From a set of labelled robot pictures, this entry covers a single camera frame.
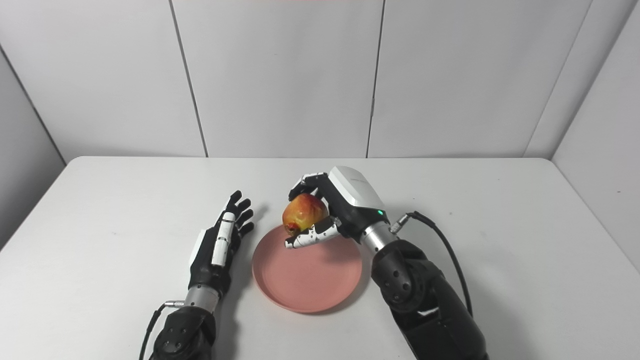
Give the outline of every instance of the panel seam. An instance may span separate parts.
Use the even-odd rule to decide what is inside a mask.
[[[205,139],[204,132],[202,130],[202,122],[200,121],[200,112],[198,111],[198,103],[196,102],[196,95],[193,91],[193,84],[191,82],[191,74],[189,73],[189,66],[187,65],[187,58],[184,55],[184,46],[182,45],[182,37],[180,36],[178,19],[175,16],[175,9],[173,8],[173,0],[169,0],[169,7],[171,9],[171,16],[173,18],[173,27],[175,28],[175,36],[178,38],[178,47],[180,48],[180,55],[182,56],[184,73],[187,76],[187,84],[189,85],[189,92],[191,94],[191,102],[193,103],[193,110],[196,113],[196,121],[198,122],[198,131],[200,132],[200,139],[202,141],[202,148],[204,149],[204,156],[208,158],[209,151],[207,150],[207,140]]]
[[[56,151],[56,154],[58,154],[58,156],[60,157],[60,160],[62,161],[62,164],[67,166],[67,162],[65,161],[64,157],[62,156],[62,153],[60,152],[60,149],[58,148],[58,145],[56,144],[55,141],[53,141],[53,137],[51,136],[51,133],[49,132],[49,129],[47,129],[47,126],[44,124],[44,121],[42,120],[42,117],[40,116],[40,113],[38,112],[38,110],[34,106],[33,101],[31,100],[31,97],[27,93],[27,89],[24,87],[24,84],[22,83],[22,80],[20,80],[20,77],[18,76],[18,73],[15,71],[15,68],[13,68],[13,65],[11,64],[11,61],[9,61],[9,56],[6,55],[6,52],[4,51],[2,45],[0,45],[0,54],[2,54],[2,56],[6,60],[6,63],[9,65],[9,69],[11,69],[11,72],[13,73],[13,76],[15,77],[16,81],[18,81],[18,85],[20,86],[20,89],[22,90],[22,93],[24,94],[24,97],[27,98],[27,101],[29,102],[29,105],[31,106],[31,109],[35,113],[36,118],[38,119],[38,121],[40,123],[40,126],[42,126],[42,129],[44,129],[44,132],[47,135],[49,141],[51,142],[51,145],[53,145],[53,149]]]
[[[587,19],[587,15],[589,14],[589,11],[591,10],[591,5],[593,4],[593,0],[591,0],[589,2],[589,6],[587,7],[587,11],[584,12],[584,16],[582,17],[582,21],[580,22],[580,26],[578,27],[578,31],[576,31],[575,33],[575,37],[573,38],[573,41],[571,42],[571,46],[569,47],[569,51],[567,51],[566,56],[564,57],[564,61],[562,63],[562,66],[560,67],[560,71],[558,72],[558,75],[556,76],[556,80],[554,81],[554,86],[551,88],[551,91],[549,92],[549,95],[547,97],[547,101],[545,102],[544,107],[542,107],[542,111],[540,112],[540,116],[538,117],[538,122],[536,123],[536,127],[533,128],[533,131],[531,132],[531,136],[529,137],[529,141],[527,142],[527,146],[524,147],[524,151],[522,151],[522,155],[521,158],[524,158],[525,154],[527,153],[527,150],[529,150],[529,146],[531,145],[531,140],[533,140],[533,136],[536,134],[536,131],[538,130],[538,126],[540,126],[540,120],[542,120],[542,116],[545,113],[545,110],[547,110],[547,106],[549,105],[549,100],[551,100],[551,97],[554,94],[554,90],[556,89],[556,85],[558,84],[558,80],[560,79],[560,75],[562,75],[563,70],[564,70],[564,66],[566,65],[567,60],[569,60],[569,56],[571,55],[571,51],[573,50],[573,46],[575,45],[575,41],[578,39],[578,36],[580,35],[580,31],[582,31],[582,26],[584,25],[584,21]]]
[[[378,34],[378,51],[376,53],[376,71],[373,76],[373,94],[371,95],[371,113],[369,116],[369,132],[367,134],[367,150],[365,158],[369,158],[369,144],[371,143],[371,126],[373,124],[373,113],[376,105],[376,85],[378,84],[378,65],[380,64],[380,45],[382,44],[382,26],[385,23],[385,5],[387,0],[382,0],[382,12],[380,14],[380,33]]]

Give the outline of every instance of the cable connector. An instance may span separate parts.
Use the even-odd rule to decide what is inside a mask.
[[[393,225],[391,225],[391,227],[389,228],[389,231],[395,235],[398,233],[398,231],[400,231],[400,229],[403,228],[403,226],[406,224],[406,222],[409,221],[409,214],[404,214],[401,218],[398,219],[398,221],[396,221]]]
[[[166,307],[182,307],[184,306],[184,300],[169,300],[164,302]]]

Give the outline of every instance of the robotic hand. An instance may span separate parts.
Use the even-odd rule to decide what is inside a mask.
[[[191,279],[187,297],[182,301],[167,302],[164,306],[179,307],[167,316],[163,330],[154,343],[151,359],[154,360],[210,360],[211,347],[216,339],[216,322],[213,311],[218,301],[229,289],[229,270],[234,254],[240,247],[242,238],[253,230],[253,223],[244,224],[253,216],[249,199],[236,204],[242,193],[236,191],[229,198],[216,224],[208,229],[191,264]],[[143,342],[140,359],[143,359]]]
[[[411,216],[444,237],[433,222],[419,213],[408,213],[392,227],[373,187],[349,167],[334,167],[329,174],[304,175],[289,192],[289,200],[313,191],[319,199],[325,198],[330,216],[286,239],[287,248],[313,245],[339,234],[354,239],[372,252],[371,277],[418,360],[489,359],[471,308],[465,309],[423,251],[396,236]]]

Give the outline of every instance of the white wall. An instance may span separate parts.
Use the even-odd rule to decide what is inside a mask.
[[[591,2],[524,156],[553,156],[636,2]]]
[[[167,0],[3,0],[0,43],[67,161],[204,155]]]
[[[635,1],[4,0],[0,42],[67,160],[550,157]]]
[[[63,166],[0,53],[0,249]]]
[[[382,0],[174,5],[210,156],[365,156]]]
[[[553,157],[640,269],[640,7]]]
[[[588,46],[594,60],[586,60],[578,94],[629,3],[593,2],[589,26],[606,31]],[[604,3],[612,15],[600,14]],[[388,0],[369,156],[523,156],[591,4]],[[562,105],[572,101],[556,95]],[[569,119],[553,122],[566,127]],[[549,143],[542,125],[539,154],[549,156],[558,139]]]

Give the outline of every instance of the black arm joint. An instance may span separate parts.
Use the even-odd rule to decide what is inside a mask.
[[[408,313],[436,306],[429,283],[441,271],[414,244],[399,240],[385,246],[373,258],[371,277],[393,311]]]
[[[191,267],[191,280],[188,288],[195,285],[207,285],[220,293],[220,297],[227,293],[231,286],[231,276],[228,266],[205,264],[194,268]]]
[[[215,339],[213,315],[199,307],[185,306],[167,316],[154,343],[153,359],[210,359]]]

